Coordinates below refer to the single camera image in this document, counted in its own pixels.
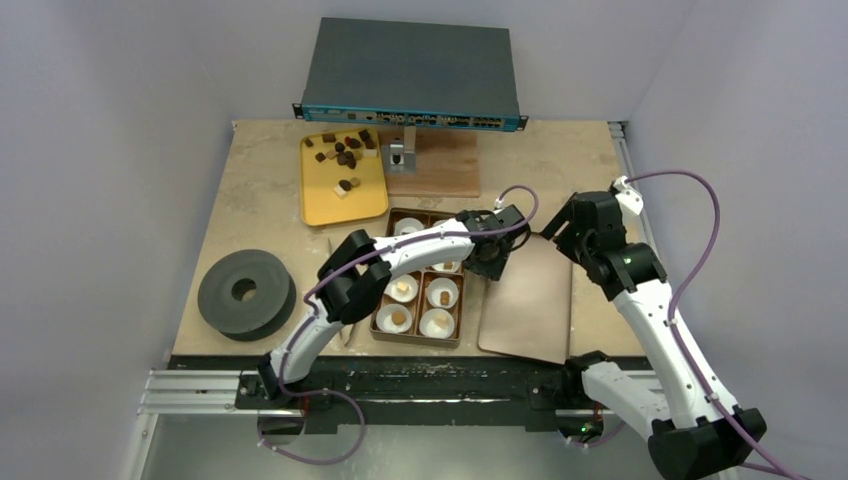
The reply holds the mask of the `brown box lid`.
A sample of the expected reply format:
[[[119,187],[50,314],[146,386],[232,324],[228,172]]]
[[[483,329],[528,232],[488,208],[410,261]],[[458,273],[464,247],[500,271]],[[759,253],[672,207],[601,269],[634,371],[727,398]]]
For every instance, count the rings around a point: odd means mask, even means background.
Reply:
[[[572,262],[538,234],[511,253],[484,294],[480,350],[563,364],[570,336]]]

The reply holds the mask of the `metal tongs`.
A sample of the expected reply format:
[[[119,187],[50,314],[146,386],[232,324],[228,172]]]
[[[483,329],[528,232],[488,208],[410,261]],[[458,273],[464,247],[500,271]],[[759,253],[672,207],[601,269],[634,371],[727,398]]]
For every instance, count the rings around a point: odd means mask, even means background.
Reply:
[[[335,251],[332,240],[330,238],[327,239],[327,257],[330,258]],[[353,336],[356,332],[357,324],[344,325],[338,332],[337,338],[341,345],[344,348],[349,348],[352,341]]]

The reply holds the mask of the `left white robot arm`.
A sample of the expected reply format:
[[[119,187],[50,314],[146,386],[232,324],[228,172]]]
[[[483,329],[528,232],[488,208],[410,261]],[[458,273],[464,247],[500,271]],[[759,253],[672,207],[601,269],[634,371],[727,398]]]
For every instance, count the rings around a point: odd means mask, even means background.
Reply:
[[[318,283],[304,294],[302,319],[269,353],[260,397],[275,409],[292,405],[298,382],[322,350],[342,327],[375,312],[391,281],[446,262],[498,280],[514,244],[529,232],[529,219],[510,205],[462,211],[438,226],[394,237],[372,238],[363,230],[349,234],[319,269]]]

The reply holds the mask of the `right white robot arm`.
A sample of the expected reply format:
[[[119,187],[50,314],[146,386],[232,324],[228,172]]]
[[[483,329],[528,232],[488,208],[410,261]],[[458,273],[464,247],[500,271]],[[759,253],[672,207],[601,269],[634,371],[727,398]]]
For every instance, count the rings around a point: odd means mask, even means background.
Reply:
[[[701,479],[741,466],[767,430],[717,378],[672,303],[667,273],[651,246],[627,239],[624,217],[641,210],[631,193],[572,195],[542,236],[581,266],[627,321],[662,388],[656,394],[599,352],[568,364],[564,399],[611,408],[647,443],[665,479]]]

